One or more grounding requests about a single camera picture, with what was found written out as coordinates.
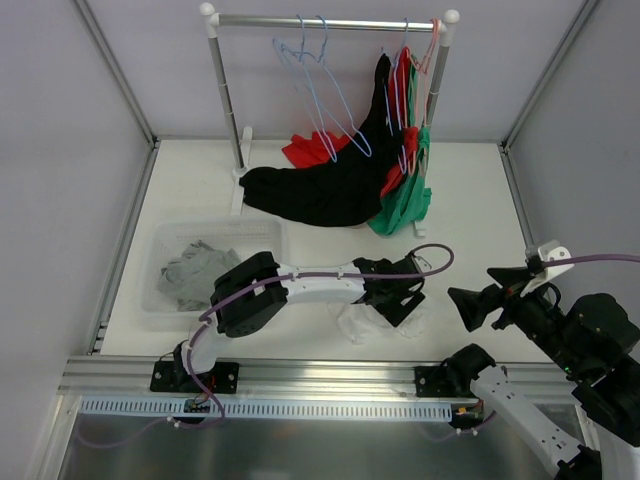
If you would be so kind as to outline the white tank top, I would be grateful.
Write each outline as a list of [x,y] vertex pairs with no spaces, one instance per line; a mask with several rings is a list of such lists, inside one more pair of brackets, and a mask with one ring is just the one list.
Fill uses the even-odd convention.
[[419,305],[397,327],[373,307],[364,304],[330,303],[328,311],[339,331],[354,345],[372,343],[382,338],[415,338],[427,328],[429,305]]

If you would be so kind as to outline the grey tank top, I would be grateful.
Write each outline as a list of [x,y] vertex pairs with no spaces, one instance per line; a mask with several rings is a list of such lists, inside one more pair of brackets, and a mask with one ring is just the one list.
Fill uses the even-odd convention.
[[198,240],[161,269],[156,288],[179,311],[203,311],[210,306],[215,281],[240,263],[234,249],[215,249]]

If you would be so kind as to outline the light blue wire hanger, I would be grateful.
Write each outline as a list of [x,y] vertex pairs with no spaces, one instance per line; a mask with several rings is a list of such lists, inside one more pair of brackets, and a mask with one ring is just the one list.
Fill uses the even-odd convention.
[[323,116],[324,104],[318,98],[310,70],[306,63],[307,60],[310,60],[313,64],[320,65],[322,67],[326,66],[328,27],[325,19],[318,16],[318,19],[320,19],[322,23],[324,39],[321,43],[319,53],[314,54],[306,47],[307,36],[305,20],[299,14],[296,15],[296,19],[299,22],[301,29],[301,41],[298,49],[293,49],[278,38],[274,38],[272,40],[272,45],[281,65],[289,74],[294,91],[301,99],[302,105],[311,120],[312,125],[315,127],[315,131],[320,137],[321,144],[329,155],[329,159],[336,162],[337,151],[329,139],[329,135],[325,127]]

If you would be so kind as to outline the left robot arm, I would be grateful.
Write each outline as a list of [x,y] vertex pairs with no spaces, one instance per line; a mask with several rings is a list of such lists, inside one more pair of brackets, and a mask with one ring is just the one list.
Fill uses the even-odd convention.
[[210,306],[199,318],[213,332],[195,335],[174,349],[169,389],[196,393],[205,385],[218,391],[216,342],[258,332],[289,304],[365,305],[397,327],[425,299],[425,276],[412,253],[396,262],[360,257],[312,269],[278,263],[271,252],[259,252],[214,282]]

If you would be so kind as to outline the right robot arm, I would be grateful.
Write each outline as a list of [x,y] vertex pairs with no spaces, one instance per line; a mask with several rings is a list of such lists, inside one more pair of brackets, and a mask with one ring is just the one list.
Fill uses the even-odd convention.
[[568,312],[551,282],[533,286],[523,268],[491,268],[481,291],[447,294],[465,328],[478,329],[493,312],[495,330],[519,329],[573,383],[572,396],[597,430],[590,448],[549,420],[480,346],[444,363],[448,388],[487,403],[536,454],[554,479],[636,479],[639,476],[639,363],[631,351],[639,329],[607,293],[580,297]]

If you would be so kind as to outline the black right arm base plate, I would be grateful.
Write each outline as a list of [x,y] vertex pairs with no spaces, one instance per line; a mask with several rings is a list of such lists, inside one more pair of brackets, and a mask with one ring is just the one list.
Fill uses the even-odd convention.
[[418,398],[473,398],[471,381],[480,370],[459,365],[416,366],[414,385]]

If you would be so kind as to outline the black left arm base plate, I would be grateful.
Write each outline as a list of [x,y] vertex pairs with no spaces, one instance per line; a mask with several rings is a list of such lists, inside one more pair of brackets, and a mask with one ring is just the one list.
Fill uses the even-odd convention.
[[[214,394],[235,394],[240,364],[217,361],[213,368],[196,375],[198,380]],[[160,359],[154,364],[149,390],[157,393],[202,393],[187,370],[177,361]]]

